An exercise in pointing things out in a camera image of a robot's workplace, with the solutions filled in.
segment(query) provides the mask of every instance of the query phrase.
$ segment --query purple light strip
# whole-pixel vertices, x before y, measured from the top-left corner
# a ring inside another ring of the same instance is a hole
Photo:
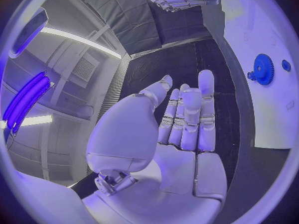
[[[41,90],[38,91],[37,94],[35,94],[34,98],[30,100],[27,103],[26,108],[23,109],[22,113],[19,115],[19,117],[16,120],[15,126],[12,129],[12,133],[16,135],[18,132],[20,126],[22,125],[25,117],[29,113],[29,111],[32,109],[32,107],[36,104],[36,102],[50,89],[50,80],[49,83],[46,84]]]
[[[17,118],[20,116],[22,111],[25,109],[26,105],[35,98],[38,92],[43,89],[46,85],[50,83],[50,79],[47,76],[41,78],[38,82],[35,83],[33,87],[31,87],[18,101],[18,103],[14,106],[13,110],[11,111],[8,119],[7,119],[7,126],[8,128],[12,129],[14,123],[16,122]]]
[[[16,104],[22,99],[24,94],[32,87],[36,82],[38,82],[42,77],[44,77],[46,74],[46,71],[43,71],[39,73],[37,76],[35,76],[31,81],[29,81],[20,91],[19,93],[13,98],[12,102],[9,104],[8,108],[6,109],[4,115],[3,115],[3,120],[7,120],[10,113],[16,106]]]

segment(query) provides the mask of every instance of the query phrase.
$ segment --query black floor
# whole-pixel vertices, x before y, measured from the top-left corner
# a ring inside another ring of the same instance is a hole
[[[179,89],[183,83],[198,87],[197,75],[204,69],[211,70],[215,76],[216,153],[222,159],[230,186],[238,160],[239,110],[229,69],[214,40],[175,46],[131,61],[120,99],[138,93],[164,75],[170,75],[173,79],[172,89],[154,113],[160,124],[171,91]]]

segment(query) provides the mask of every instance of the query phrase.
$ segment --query ceiling light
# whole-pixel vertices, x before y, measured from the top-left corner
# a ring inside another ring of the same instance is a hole
[[[85,39],[83,37],[80,37],[80,36],[77,36],[77,35],[74,35],[72,33],[68,33],[68,32],[65,32],[65,31],[60,31],[60,30],[57,30],[57,29],[54,29],[54,28],[49,28],[49,27],[44,27],[41,32],[44,32],[44,33],[50,33],[50,34],[54,34],[54,35],[58,35],[58,36],[63,36],[63,37],[66,37],[66,38],[70,38],[70,39],[73,39],[73,40],[76,40],[76,41],[79,41],[79,42],[82,42],[86,45],[89,45],[89,46],[92,46],[94,48],[97,48],[101,51],[104,51],[104,52],[107,52],[108,54],[110,55],[113,55],[119,59],[121,59],[121,55],[112,51],[112,50],[109,50],[108,48],[104,47],[104,46],[101,46],[93,41],[90,41],[88,39]]]
[[[25,118],[21,126],[28,126],[28,125],[41,124],[41,123],[51,123],[51,122],[52,122],[51,115],[37,116],[37,117]],[[0,128],[4,129],[5,126],[6,126],[6,122],[3,120],[0,121]]]

